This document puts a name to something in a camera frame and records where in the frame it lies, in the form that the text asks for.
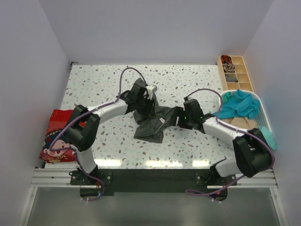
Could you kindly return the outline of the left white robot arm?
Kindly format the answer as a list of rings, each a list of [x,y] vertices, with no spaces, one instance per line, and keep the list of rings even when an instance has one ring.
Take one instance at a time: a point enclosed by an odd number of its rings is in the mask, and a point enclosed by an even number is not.
[[[76,161],[82,170],[81,180],[87,185],[97,181],[97,164],[94,161],[92,145],[101,123],[114,117],[137,112],[146,117],[155,115],[156,85],[148,85],[137,79],[130,90],[117,95],[117,99],[99,106],[74,108],[71,117],[63,129],[63,135],[75,149]]]

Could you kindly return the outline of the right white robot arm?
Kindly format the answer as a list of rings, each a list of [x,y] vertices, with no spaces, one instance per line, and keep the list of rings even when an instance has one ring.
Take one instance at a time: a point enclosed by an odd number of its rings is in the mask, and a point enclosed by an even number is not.
[[[204,114],[195,99],[185,101],[184,107],[174,108],[171,124],[212,135],[233,147],[234,158],[221,160],[210,167],[209,178],[215,185],[220,185],[227,176],[239,173],[251,178],[261,171],[270,169],[275,161],[259,129],[236,129],[224,124],[213,114]]]

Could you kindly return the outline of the dark grey t shirt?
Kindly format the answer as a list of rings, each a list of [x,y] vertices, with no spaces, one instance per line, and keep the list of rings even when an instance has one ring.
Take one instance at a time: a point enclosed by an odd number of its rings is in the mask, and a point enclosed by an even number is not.
[[[133,117],[138,127],[136,128],[134,138],[150,143],[160,144],[163,142],[164,130],[172,126],[174,107],[160,106],[155,99],[155,116],[145,117],[134,111]]]

